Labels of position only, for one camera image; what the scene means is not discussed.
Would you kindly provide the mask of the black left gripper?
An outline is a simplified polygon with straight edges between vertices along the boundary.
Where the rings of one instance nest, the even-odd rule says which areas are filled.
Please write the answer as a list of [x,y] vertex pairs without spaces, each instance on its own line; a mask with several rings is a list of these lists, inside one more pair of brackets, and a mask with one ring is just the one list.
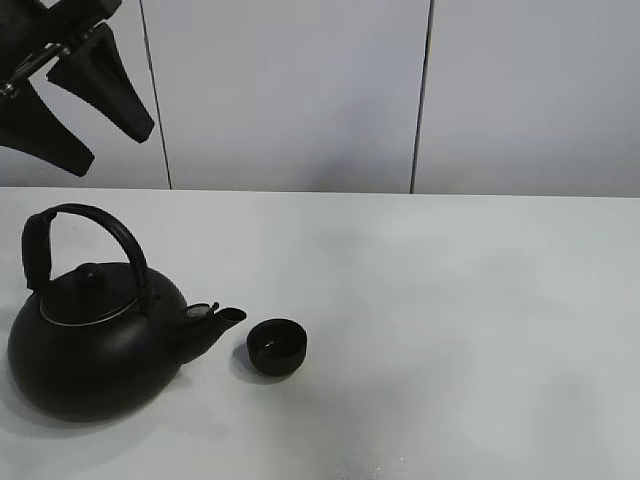
[[94,154],[26,80],[82,41],[51,68],[47,79],[94,107],[134,141],[148,140],[154,120],[127,75],[112,29],[101,23],[121,5],[120,1],[1,3],[2,146],[75,176],[88,172]]

